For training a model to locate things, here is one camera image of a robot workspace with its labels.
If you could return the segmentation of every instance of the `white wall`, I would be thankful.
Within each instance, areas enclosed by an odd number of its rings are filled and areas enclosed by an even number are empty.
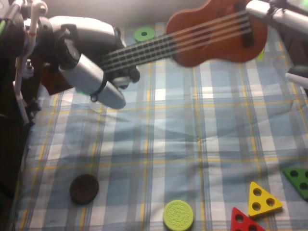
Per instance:
[[[181,9],[206,0],[45,0],[48,17],[56,15],[96,18],[113,26],[164,22]]]

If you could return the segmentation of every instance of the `red triangle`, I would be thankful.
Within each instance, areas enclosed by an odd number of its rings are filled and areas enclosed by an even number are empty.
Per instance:
[[[237,208],[232,209],[231,231],[265,231],[261,226],[251,220]]]

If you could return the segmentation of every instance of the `triangle block with holes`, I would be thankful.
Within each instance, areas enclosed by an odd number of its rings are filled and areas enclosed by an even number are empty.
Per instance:
[[[254,182],[250,184],[248,215],[263,215],[282,208],[282,203]]]
[[[242,213],[237,208],[232,209],[231,215],[231,231],[265,231],[261,226],[251,220],[248,216]]]
[[[308,202],[308,169],[284,168],[282,172],[298,194]]]

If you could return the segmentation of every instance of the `ukulele neck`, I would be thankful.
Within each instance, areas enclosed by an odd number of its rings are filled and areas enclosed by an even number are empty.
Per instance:
[[[171,36],[163,35],[108,53],[102,57],[102,62],[99,66],[104,72],[108,73],[169,58],[176,52],[175,44]]]

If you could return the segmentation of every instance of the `plaid tablecloth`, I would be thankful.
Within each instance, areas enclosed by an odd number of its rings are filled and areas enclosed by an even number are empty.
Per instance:
[[[162,34],[164,24],[154,25]],[[133,43],[134,28],[123,31]],[[307,98],[287,83],[276,31],[262,61],[210,61],[187,69],[171,60],[140,66],[122,110],[68,90],[41,98],[25,150],[16,230],[158,231],[164,206],[184,200],[194,231],[230,229],[248,211],[255,181],[283,203],[257,222],[266,230],[308,230],[308,203],[282,174],[308,167]],[[73,204],[72,180],[95,175],[100,189]]]

